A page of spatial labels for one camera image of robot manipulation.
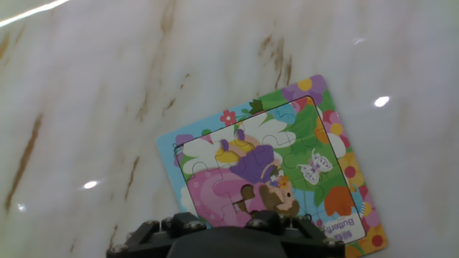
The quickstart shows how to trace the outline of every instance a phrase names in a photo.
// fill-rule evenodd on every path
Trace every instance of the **yellow flower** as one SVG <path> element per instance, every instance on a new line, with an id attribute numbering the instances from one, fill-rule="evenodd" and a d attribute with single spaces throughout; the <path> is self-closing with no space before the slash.
<path id="1" fill-rule="evenodd" d="M 288 176 L 283 176 L 279 181 L 279 187 L 281 188 L 288 188 Z"/>
<path id="2" fill-rule="evenodd" d="M 255 149 L 251 143 L 245 142 L 243 140 L 232 140 L 229 142 L 230 145 L 239 147 L 244 153 L 249 153 L 249 151 Z M 240 157 L 232 151 L 224 151 L 221 147 L 217 153 L 215 153 L 215 160 L 221 163 L 233 163 L 238 162 Z"/>
<path id="3" fill-rule="evenodd" d="M 361 256 L 362 254 L 357 248 L 351 245 L 346 246 L 346 258 L 358 258 Z"/>
<path id="4" fill-rule="evenodd" d="M 359 246 L 364 250 L 365 254 L 386 248 L 387 238 L 381 224 L 370 228 L 366 233 L 366 237 L 359 240 Z"/>
<path id="5" fill-rule="evenodd" d="M 361 174 L 360 167 L 354 153 L 346 153 L 346 155 L 340 158 L 338 162 L 341 167 L 341 171 L 343 171 L 343 174 L 349 183 L 351 191 L 356 191 L 355 186 L 363 186 L 364 177 Z"/>

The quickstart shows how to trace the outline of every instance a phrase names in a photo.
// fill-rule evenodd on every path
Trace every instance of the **green leaf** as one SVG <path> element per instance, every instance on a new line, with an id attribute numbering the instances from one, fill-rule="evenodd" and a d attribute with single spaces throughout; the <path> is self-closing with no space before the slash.
<path id="1" fill-rule="evenodd" d="M 252 107 L 251 111 L 249 111 L 249 113 L 252 115 L 263 111 L 263 104 L 260 100 L 252 100 L 249 105 Z"/>
<path id="2" fill-rule="evenodd" d="M 210 134 L 212 131 L 209 129 L 204 129 L 201 133 L 202 136 Z"/>

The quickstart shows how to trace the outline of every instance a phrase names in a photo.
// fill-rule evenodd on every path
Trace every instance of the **purple flower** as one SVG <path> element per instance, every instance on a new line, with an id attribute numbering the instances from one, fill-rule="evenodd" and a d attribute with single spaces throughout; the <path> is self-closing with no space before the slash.
<path id="1" fill-rule="evenodd" d="M 177 135 L 175 137 L 175 144 L 176 145 L 174 147 L 176 148 L 177 146 L 180 146 L 180 145 L 182 145 L 182 144 L 184 144 L 186 142 L 189 142 L 190 140 L 193 140 L 193 139 L 194 139 L 193 135 Z M 176 152 L 176 158 L 174 160 L 174 165 L 179 167 L 180 166 L 180 162 L 181 162 L 181 160 L 183 158 L 184 158 L 183 151 L 179 151 L 179 153 Z"/>
<path id="2" fill-rule="evenodd" d="M 323 100 L 322 94 L 325 90 L 325 80 L 322 76 L 316 75 L 283 88 L 282 96 L 288 101 L 297 100 L 300 97 L 311 96 L 314 103 L 320 105 Z"/>

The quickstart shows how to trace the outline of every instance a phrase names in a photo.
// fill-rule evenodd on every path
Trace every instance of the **purple dress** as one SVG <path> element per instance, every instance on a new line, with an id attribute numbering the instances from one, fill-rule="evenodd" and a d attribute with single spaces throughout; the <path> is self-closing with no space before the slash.
<path id="1" fill-rule="evenodd" d="M 271 172 L 275 166 L 271 165 L 266 169 L 261 177 L 263 170 L 274 161 L 274 149 L 271 145 L 259 145 L 254 150 L 249 151 L 246 156 L 239 159 L 239 163 L 230 168 L 231 172 L 249 181 L 252 184 L 265 183 L 270 181 Z"/>

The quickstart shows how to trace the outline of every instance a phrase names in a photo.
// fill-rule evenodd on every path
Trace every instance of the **black plastic part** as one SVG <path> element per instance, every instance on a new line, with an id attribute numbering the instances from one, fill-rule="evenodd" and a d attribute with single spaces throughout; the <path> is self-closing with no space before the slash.
<path id="1" fill-rule="evenodd" d="M 195 229 L 187 229 L 185 225 L 192 222 L 199 223 L 201 224 L 201 226 Z M 198 218 L 196 218 L 195 215 L 189 212 L 182 212 L 179 214 L 175 214 L 172 218 L 170 233 L 172 238 L 177 238 L 185 234 L 198 232 L 204 229 L 206 229 L 206 225 L 203 222 L 201 222 Z"/>
<path id="2" fill-rule="evenodd" d="M 106 257 L 345 257 L 344 243 L 327 245 L 325 234 L 306 217 L 281 219 L 274 211 L 260 211 L 253 219 L 257 223 L 247 223 L 246 228 L 205 230 L 194 215 L 176 214 L 161 222 L 160 231 L 158 223 L 143 223 L 126 242 L 127 250 L 116 254 L 108 250 Z"/>
<path id="3" fill-rule="evenodd" d="M 185 257 L 287 258 L 287 254 L 279 239 L 272 234 L 229 226 L 177 239 L 167 258 Z"/>

